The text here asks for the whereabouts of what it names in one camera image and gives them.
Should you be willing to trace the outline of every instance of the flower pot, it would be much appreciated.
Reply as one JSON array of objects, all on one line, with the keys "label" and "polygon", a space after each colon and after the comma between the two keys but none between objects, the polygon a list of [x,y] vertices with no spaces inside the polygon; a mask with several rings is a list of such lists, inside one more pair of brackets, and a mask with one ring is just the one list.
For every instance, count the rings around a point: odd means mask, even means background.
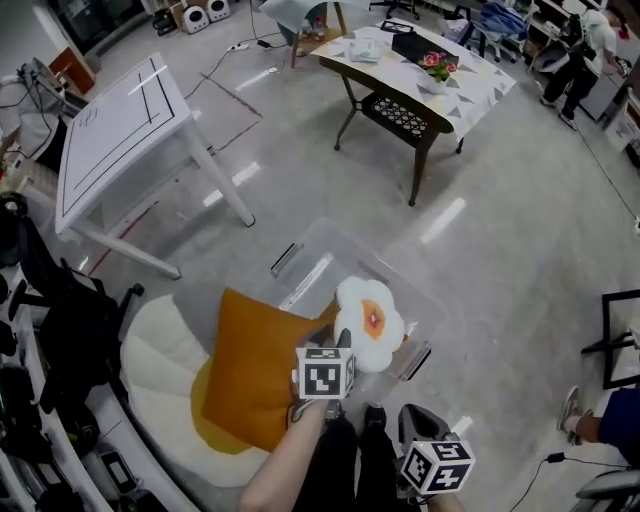
[{"label": "flower pot", "polygon": [[420,77],[418,84],[424,87],[431,94],[445,94],[447,92],[447,81],[436,82],[436,79],[426,71],[424,72],[424,75]]}]

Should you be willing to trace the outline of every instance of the concrete floor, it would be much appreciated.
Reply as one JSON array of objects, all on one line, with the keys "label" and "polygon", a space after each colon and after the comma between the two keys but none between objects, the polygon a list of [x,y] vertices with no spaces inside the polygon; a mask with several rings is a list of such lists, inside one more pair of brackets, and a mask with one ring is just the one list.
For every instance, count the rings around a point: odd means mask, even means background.
[{"label": "concrete floor", "polygon": [[[160,51],[189,93],[228,46],[252,37],[248,4],[233,9],[231,18],[193,36],[158,38],[149,26],[138,29],[104,56],[95,92]],[[351,29],[382,16],[380,9],[346,9]],[[424,15],[421,23],[432,26],[434,18]],[[277,30],[262,14],[255,21],[258,34]],[[269,41],[282,44],[280,36]],[[538,86],[522,63],[500,64],[519,83],[471,130],[461,155],[454,154],[453,136],[436,141],[410,208],[412,149],[358,116],[342,150],[333,151],[350,107],[340,79],[313,57],[300,59],[295,70],[285,61],[285,48],[252,45],[228,55],[189,99],[203,112],[203,129],[229,174],[251,169],[239,190],[255,226],[245,228],[224,201],[205,208],[210,185],[197,174],[184,176],[127,235],[179,266],[181,281],[117,254],[94,275],[114,295],[139,281],[147,289],[144,300],[203,279],[255,295],[295,237],[315,219],[330,217],[447,312],[431,340],[432,357],[392,395],[390,417],[409,401],[451,424],[471,417],[468,438],[478,465],[460,498],[473,512],[509,510],[538,461],[567,449],[554,422],[569,387],[581,383],[588,405],[600,400],[604,406],[600,360],[582,358],[580,348],[598,339],[600,295],[640,284],[632,215],[580,134],[538,103]],[[277,73],[242,86],[273,66]],[[612,154],[601,128],[584,113],[577,121],[627,203],[640,212],[640,185],[626,156]],[[64,252],[75,265],[88,258],[87,271],[104,251],[83,243]],[[616,311],[620,324],[630,321],[631,308]],[[607,447],[574,448],[572,454],[617,460]],[[575,491],[598,472],[569,462],[543,467],[518,510],[568,510]]]}]

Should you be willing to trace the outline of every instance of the transparent plastic box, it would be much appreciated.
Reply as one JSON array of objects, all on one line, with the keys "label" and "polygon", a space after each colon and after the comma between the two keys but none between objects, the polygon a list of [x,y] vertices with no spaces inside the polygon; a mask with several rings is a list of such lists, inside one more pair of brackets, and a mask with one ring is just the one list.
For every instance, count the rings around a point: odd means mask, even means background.
[{"label": "transparent plastic box", "polygon": [[355,388],[368,403],[381,404],[398,383],[416,374],[431,352],[429,339],[444,319],[437,303],[326,218],[314,222],[286,248],[271,267],[271,276],[273,281],[261,296],[273,306],[307,318],[320,316],[349,276],[376,279],[389,287],[408,340],[394,352],[385,372],[357,376]]}]

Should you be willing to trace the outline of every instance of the black pants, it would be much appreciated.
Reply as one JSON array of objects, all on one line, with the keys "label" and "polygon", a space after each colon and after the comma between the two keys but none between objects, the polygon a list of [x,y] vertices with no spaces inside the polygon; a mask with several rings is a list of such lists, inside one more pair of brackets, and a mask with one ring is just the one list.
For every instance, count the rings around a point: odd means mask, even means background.
[{"label": "black pants", "polygon": [[571,54],[569,62],[562,66],[551,78],[549,85],[544,90],[544,99],[556,101],[572,80],[573,83],[567,93],[567,101],[562,109],[562,113],[569,119],[573,119],[573,112],[578,103],[589,95],[589,92],[598,81],[598,75],[587,67],[581,56],[575,53]]},{"label": "black pants", "polygon": [[[358,445],[361,469],[356,497]],[[358,439],[345,418],[330,422],[318,441],[294,512],[419,512],[419,507],[396,498],[394,459],[391,439],[382,427],[366,428]]]},{"label": "black pants", "polygon": [[64,141],[67,137],[67,125],[58,118],[58,129],[47,146],[47,149],[36,158],[36,162],[48,167],[56,174],[60,174],[60,163],[62,162],[62,152],[64,151]]}]

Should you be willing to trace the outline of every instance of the fried egg plush toy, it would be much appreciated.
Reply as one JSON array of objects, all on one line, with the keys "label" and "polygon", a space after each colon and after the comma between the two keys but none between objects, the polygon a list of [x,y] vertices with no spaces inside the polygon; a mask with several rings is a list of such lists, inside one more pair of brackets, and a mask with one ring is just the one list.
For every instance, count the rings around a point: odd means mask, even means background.
[{"label": "fried egg plush toy", "polygon": [[336,299],[340,312],[334,339],[349,329],[356,368],[366,373],[385,370],[404,338],[404,321],[396,311],[391,290],[380,281],[352,276],[340,283]]}]

